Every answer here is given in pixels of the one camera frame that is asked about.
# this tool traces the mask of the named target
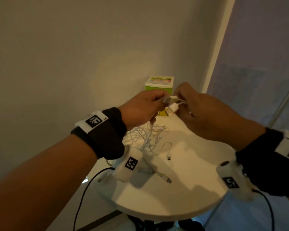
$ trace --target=white round table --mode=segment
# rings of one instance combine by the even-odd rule
[[[205,213],[227,192],[216,166],[234,159],[234,150],[224,143],[195,135],[176,115],[157,117],[156,123],[170,129],[164,134],[161,145],[172,142],[171,160],[167,160],[167,151],[144,155],[144,158],[172,183],[156,174],[136,170],[126,183],[109,174],[97,185],[99,193],[118,210],[144,220],[177,221]],[[140,163],[139,168],[147,167],[143,160]]]

